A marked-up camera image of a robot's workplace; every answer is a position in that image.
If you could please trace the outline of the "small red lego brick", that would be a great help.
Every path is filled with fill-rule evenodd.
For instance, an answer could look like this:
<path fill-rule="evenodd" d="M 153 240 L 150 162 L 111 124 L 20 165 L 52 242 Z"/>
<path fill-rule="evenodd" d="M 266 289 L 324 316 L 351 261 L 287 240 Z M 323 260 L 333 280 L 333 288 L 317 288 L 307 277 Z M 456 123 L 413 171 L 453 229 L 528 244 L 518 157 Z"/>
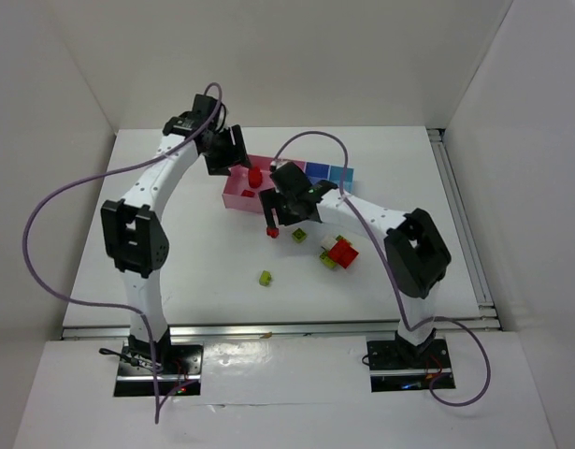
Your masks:
<path fill-rule="evenodd" d="M 279 229 L 278 229 L 278 228 L 275 228 L 275 227 L 268 227 L 268 228 L 266 229 L 266 234 L 267 234 L 269 237 L 275 239 L 275 238 L 279 235 Z"/>

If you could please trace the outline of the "green lego brick with studs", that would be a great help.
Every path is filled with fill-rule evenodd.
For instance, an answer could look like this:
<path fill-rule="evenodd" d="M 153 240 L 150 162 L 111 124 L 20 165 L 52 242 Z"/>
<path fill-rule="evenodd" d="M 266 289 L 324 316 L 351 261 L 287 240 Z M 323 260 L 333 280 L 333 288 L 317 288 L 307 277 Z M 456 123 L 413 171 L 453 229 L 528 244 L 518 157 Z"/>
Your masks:
<path fill-rule="evenodd" d="M 302 228 L 297 228 L 292 233 L 292 238 L 296 243 L 302 243 L 307 236 L 308 234 Z"/>

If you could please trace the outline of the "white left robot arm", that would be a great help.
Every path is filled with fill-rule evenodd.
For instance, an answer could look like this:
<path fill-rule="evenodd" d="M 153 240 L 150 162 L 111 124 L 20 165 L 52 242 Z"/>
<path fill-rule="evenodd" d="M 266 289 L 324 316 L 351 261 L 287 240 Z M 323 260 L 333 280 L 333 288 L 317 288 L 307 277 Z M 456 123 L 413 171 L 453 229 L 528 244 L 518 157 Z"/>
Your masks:
<path fill-rule="evenodd" d="M 165 363 L 171 346 L 160 275 L 170 251 L 162 226 L 165 206 L 198 159 L 204 159 L 211 176 L 251 164 L 240 127 L 225 120 L 221 100 L 197 94 L 190 110 L 167 121 L 157 153 L 132 187 L 100 209 L 106 254 L 121 273 L 128 306 L 137 310 L 130 321 L 129 351 L 158 365 Z"/>

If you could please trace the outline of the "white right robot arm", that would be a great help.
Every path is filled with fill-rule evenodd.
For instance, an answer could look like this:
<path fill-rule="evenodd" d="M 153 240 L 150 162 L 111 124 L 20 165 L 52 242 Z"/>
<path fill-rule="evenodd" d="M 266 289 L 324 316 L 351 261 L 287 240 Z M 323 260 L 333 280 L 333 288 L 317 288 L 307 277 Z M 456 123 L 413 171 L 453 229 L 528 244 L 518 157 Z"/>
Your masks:
<path fill-rule="evenodd" d="M 281 225 L 312 221 L 366 237 L 374 245 L 394 288 L 400 321 L 395 350 L 413 365 L 433 342 L 436 291 L 452 262 L 430 214 L 389 210 L 345 192 L 327 180 L 311 183 L 292 161 L 272 162 L 274 186 L 259 194 L 266 233 Z"/>

